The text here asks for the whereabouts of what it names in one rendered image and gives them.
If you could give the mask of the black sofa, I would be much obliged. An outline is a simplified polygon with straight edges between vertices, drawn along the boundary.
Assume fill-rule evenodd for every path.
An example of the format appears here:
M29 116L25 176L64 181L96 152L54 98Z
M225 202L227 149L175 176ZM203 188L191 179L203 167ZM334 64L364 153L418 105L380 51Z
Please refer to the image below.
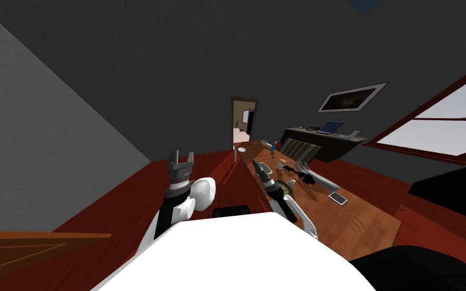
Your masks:
M466 167L414 182L408 193L466 216Z

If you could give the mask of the dark sideboard with laptop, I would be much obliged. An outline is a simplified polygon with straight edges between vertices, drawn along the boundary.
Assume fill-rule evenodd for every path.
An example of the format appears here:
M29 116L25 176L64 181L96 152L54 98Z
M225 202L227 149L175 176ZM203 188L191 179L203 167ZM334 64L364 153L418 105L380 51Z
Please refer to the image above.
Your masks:
M281 145L288 138L321 146L321 149L315 155L314 159L325 163L341 158L344 154L366 140L364 137L358 136L358 131L350 135L341 135L337 133L319 133L315 129L303 128L285 129L280 139Z

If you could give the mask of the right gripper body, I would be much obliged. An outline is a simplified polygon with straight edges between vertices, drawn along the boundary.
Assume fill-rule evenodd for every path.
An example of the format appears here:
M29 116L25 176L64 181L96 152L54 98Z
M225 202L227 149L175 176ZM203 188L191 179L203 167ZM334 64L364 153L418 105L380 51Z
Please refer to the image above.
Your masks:
M265 189L277 189L277 184L261 166L257 166L257 175Z

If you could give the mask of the striped chair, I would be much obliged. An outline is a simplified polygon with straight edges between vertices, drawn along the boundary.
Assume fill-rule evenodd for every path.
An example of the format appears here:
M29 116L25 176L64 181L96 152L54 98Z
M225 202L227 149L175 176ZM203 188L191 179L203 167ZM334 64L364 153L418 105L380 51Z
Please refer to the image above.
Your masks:
M294 161L310 163L320 149L321 146L288 138L278 151Z

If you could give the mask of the dark framed wall picture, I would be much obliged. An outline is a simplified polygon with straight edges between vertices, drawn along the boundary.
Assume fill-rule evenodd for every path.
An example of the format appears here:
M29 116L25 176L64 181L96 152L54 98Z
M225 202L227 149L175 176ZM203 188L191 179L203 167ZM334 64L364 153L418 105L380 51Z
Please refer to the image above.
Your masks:
M380 83L329 94L318 112L351 112L360 111L388 83Z

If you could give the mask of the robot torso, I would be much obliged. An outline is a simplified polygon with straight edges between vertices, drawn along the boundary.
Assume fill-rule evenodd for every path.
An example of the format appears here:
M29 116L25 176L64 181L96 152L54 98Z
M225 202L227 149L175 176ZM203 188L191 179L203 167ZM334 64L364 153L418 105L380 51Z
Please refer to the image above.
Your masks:
M375 291L346 259L274 212L184 221L91 291Z

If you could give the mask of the white smartphone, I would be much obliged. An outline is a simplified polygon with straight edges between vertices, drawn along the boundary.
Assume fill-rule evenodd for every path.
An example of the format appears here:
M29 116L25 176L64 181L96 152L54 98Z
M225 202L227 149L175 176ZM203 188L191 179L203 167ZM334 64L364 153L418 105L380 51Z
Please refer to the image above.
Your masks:
M340 205L340 206L343 206L343 205L345 205L345 204L348 202L348 200L347 200L345 197L343 197L342 195L340 195L340 194L337 193L337 192L332 192L332 193L330 193L330 194L328 195L328 197L329 197L330 199L332 199L334 202L336 202L336 203L337 203L338 205Z

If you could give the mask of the brown wooden table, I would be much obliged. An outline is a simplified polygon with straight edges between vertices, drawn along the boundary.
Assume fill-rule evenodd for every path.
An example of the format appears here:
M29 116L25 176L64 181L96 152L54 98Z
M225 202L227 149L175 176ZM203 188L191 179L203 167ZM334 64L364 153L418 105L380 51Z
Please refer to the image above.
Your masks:
M294 160L278 151L271 152L258 141L238 142L235 147L245 148L240 158L253 175L256 174L252 160L265 163L274 180L295 180L292 197L316 228L318 240L350 261L370 253L391 247L400 229L401 222L353 193L337 190L347 199L339 205L333 201L330 190L318 183L309 185L299 178L298 169L277 169L281 159L285 165L294 167Z

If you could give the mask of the pale grey long object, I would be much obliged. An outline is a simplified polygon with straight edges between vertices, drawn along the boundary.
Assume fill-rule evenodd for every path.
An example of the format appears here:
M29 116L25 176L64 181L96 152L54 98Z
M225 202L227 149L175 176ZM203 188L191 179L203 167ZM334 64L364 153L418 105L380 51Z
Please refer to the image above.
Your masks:
M337 184L327 180L323 176L318 175L317 173L313 172L306 163L302 163L301 161L295 161L294 166L302 173L308 174L312 177L312 179L321 185L322 187L328 189L331 192L335 192L339 190L341 187Z

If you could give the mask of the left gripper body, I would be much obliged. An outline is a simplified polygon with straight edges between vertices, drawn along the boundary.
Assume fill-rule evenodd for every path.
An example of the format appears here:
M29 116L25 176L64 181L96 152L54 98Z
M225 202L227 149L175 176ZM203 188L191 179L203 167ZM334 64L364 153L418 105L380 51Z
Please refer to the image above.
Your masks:
M182 183L189 181L192 173L194 162L174 163L169 162L167 165L168 178L171 183Z

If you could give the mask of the olive round plate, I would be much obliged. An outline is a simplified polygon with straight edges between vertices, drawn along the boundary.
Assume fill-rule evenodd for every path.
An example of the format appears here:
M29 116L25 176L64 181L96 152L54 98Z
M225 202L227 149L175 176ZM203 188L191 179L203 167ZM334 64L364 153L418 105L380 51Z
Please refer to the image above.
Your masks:
M291 186L281 180L277 180L276 183L280 186L285 195L290 195L294 199L294 193Z

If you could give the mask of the red-framed window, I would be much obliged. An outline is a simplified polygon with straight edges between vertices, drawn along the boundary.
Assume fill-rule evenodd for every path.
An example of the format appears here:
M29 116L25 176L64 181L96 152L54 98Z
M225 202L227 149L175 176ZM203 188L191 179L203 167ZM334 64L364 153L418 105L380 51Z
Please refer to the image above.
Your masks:
M365 146L466 165L466 75Z

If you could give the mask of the black tool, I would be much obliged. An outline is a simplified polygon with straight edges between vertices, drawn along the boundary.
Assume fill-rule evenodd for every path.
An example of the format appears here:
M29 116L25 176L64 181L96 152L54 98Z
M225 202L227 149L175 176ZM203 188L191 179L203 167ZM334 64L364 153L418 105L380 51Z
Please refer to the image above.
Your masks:
M286 170L288 170L290 172L293 172L293 173L297 174L298 178L303 183L305 183L307 185L314 185L315 184L315 180L313 179L313 177L310 174L296 171L294 168L292 168L290 166L284 166L283 169L286 169Z

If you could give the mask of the open doorway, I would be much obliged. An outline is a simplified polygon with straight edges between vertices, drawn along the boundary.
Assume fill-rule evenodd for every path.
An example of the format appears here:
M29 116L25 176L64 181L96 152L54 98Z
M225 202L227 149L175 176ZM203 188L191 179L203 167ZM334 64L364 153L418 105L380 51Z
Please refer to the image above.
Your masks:
M258 99L231 97L231 139L232 143L251 139Z

